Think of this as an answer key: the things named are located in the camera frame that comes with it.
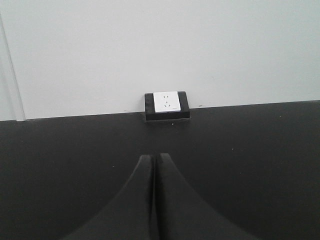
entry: black outlet box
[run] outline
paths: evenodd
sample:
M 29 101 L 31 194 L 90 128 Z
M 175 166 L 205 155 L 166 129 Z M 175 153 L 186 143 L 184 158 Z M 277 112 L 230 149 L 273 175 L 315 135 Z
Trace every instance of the black outlet box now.
M 146 93 L 144 95 L 145 102 L 145 120 L 148 121 L 164 121 L 175 119 L 189 119 L 190 109 L 188 105 L 187 95 L 185 91 L 178 91 L 180 102 L 180 111 L 172 112 L 155 112 L 155 101 L 153 93 Z

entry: black tabletop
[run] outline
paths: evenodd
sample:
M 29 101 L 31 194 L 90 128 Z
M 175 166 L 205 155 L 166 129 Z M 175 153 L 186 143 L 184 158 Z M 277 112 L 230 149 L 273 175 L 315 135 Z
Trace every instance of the black tabletop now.
M 0 239 L 58 239 L 169 153 L 216 211 L 261 239 L 320 237 L 320 101 L 0 122 Z

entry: white power socket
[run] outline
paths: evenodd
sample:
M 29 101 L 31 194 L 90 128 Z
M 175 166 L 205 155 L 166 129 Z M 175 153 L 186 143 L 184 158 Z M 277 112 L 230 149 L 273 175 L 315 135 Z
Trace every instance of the white power socket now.
M 180 101 L 177 91 L 154 92 L 154 111 L 156 113 L 179 112 Z

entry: white wall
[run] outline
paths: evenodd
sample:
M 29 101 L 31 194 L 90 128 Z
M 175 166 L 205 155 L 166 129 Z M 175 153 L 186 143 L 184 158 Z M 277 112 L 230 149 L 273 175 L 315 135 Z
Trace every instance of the white wall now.
M 0 68 L 0 121 L 6 120 L 15 120 L 15 113 L 11 103 L 8 86 Z
M 0 0 L 27 119 L 320 99 L 320 1 Z

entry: black surface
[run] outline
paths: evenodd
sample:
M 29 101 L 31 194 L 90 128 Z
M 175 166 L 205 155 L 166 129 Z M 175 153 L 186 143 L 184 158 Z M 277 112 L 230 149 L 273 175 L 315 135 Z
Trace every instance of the black surface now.
M 154 160 L 142 155 L 119 194 L 62 240 L 150 240 Z
M 121 189 L 142 154 L 169 153 L 217 212 L 262 239 L 320 236 L 320 102 L 0 122 L 0 239 L 50 240 Z
M 257 240 L 217 213 L 190 187 L 168 153 L 155 164 L 155 206 L 161 240 Z
M 190 118 L 190 109 L 186 92 L 178 91 L 178 97 L 180 102 L 180 111 L 156 112 L 154 94 L 146 93 L 144 95 L 145 120 L 148 122 Z

